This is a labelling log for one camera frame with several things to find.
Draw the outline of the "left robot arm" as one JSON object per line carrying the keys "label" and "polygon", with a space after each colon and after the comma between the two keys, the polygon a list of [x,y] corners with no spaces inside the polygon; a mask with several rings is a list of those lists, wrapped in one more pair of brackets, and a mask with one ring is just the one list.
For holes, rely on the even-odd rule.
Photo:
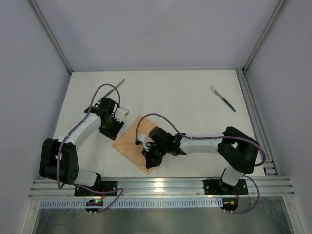
{"label": "left robot arm", "polygon": [[78,163],[78,149],[95,131],[115,140],[129,111],[104,97],[100,103],[84,110],[83,119],[62,136],[43,142],[39,174],[61,184],[103,191],[101,175],[83,169]]}

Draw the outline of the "beige cloth napkin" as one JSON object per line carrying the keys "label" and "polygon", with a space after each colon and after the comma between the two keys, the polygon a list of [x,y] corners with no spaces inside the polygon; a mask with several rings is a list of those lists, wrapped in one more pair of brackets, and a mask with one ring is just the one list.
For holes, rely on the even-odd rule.
{"label": "beige cloth napkin", "polygon": [[136,130],[139,121],[143,116],[139,116],[113,144],[113,148],[121,153],[133,165],[139,168],[143,173],[148,175],[152,168],[146,168],[146,159],[142,154],[143,146],[135,145]]}

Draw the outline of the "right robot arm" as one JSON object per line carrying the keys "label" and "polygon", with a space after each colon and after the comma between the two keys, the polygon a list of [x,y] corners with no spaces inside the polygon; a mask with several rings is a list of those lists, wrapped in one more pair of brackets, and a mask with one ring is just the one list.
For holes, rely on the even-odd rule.
{"label": "right robot arm", "polygon": [[251,174],[256,166],[259,143],[235,127],[227,127],[219,136],[197,136],[186,133],[172,135],[154,127],[148,135],[136,137],[136,145],[142,145],[146,168],[158,167],[166,154],[173,156],[195,153],[221,155],[228,163],[218,185],[224,194],[233,194],[239,180]]}

